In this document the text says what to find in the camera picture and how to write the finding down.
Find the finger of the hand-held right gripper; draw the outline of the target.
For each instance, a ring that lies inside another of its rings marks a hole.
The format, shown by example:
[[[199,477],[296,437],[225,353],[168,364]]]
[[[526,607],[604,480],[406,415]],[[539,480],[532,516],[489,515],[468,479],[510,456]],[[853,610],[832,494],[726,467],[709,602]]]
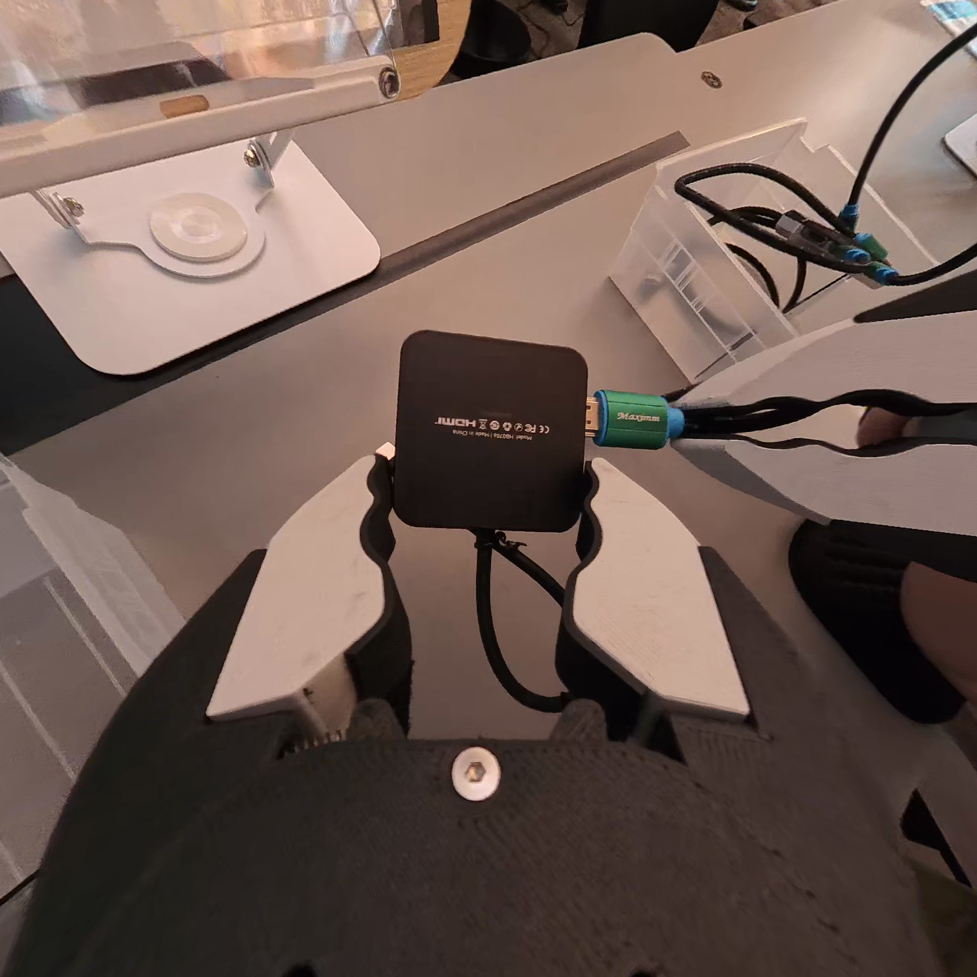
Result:
[[[976,527],[975,431],[929,431],[859,449],[745,436],[683,437],[672,446],[729,487],[812,520]]]
[[[976,311],[848,320],[796,337],[691,387],[689,416],[809,416],[882,407],[940,416],[976,403]]]

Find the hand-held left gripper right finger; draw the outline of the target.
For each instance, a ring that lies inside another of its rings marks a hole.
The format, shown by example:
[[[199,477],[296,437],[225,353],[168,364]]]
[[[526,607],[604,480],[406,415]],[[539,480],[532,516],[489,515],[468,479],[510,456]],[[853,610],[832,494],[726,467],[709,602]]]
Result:
[[[750,699],[701,544],[609,460],[590,460],[584,473],[558,676],[574,698],[602,706],[615,741],[649,743],[673,715],[743,723]]]

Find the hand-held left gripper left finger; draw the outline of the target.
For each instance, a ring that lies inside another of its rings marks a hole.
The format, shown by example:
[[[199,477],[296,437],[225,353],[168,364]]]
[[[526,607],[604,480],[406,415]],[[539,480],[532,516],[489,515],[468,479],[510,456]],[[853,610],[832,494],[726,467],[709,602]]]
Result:
[[[360,702],[410,729],[412,635],[390,558],[396,446],[356,460],[275,534],[206,715],[291,713],[344,737]]]

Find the clear plastic bin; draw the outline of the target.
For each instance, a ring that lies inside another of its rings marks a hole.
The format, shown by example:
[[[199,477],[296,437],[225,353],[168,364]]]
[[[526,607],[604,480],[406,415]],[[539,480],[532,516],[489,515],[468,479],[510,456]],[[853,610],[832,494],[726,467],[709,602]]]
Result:
[[[3,456],[3,895],[37,871],[105,726],[184,624],[121,529]]]
[[[851,318],[876,299],[875,285],[819,267],[808,271],[798,307],[781,309],[796,261],[676,195],[676,180],[724,164],[761,164],[797,179],[838,211],[855,168],[829,144],[805,139],[796,118],[673,154],[654,180],[610,275],[689,382],[796,336]]]

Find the black square adapter hub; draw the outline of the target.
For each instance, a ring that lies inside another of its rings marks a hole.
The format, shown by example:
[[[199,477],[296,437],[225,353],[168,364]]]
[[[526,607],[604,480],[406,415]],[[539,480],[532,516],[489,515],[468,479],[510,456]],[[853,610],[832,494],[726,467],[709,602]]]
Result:
[[[420,529],[568,531],[583,506],[589,367],[576,350],[423,330],[401,348],[397,516]]]

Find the sign stand with white base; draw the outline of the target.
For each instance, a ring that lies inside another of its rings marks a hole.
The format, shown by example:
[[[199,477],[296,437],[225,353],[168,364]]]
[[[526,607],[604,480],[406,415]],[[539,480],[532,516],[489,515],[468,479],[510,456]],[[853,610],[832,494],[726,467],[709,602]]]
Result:
[[[3,274],[106,374],[368,275],[296,130],[434,87],[472,6],[3,2]]]

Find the blue white leaflet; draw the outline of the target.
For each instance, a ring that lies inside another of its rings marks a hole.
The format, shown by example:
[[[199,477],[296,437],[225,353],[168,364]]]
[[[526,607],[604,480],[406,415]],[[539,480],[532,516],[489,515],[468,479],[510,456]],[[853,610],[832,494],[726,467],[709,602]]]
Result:
[[[920,6],[953,36],[976,24],[976,1],[920,1]]]

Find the black office chair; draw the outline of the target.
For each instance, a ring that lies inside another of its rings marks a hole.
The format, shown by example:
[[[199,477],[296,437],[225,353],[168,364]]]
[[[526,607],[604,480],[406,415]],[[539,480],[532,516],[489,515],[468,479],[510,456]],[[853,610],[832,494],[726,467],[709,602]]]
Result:
[[[719,1],[588,1],[577,49],[648,32],[684,52],[702,38]]]

